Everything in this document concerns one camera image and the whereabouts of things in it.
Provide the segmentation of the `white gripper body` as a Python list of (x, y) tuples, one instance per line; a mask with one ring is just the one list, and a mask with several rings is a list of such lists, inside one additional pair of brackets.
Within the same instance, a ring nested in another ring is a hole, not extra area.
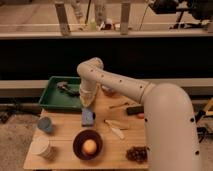
[(96, 94), (98, 91), (98, 86), (95, 85), (91, 90), (87, 90), (83, 86), (80, 86), (80, 101), (84, 107), (89, 107), (96, 99)]

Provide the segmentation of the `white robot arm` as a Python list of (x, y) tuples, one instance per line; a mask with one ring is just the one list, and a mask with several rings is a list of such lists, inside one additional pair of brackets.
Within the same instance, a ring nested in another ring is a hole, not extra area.
[(144, 106), (149, 171), (202, 171), (194, 109), (183, 88), (107, 72), (97, 57), (80, 63), (77, 73), (85, 106), (99, 84)]

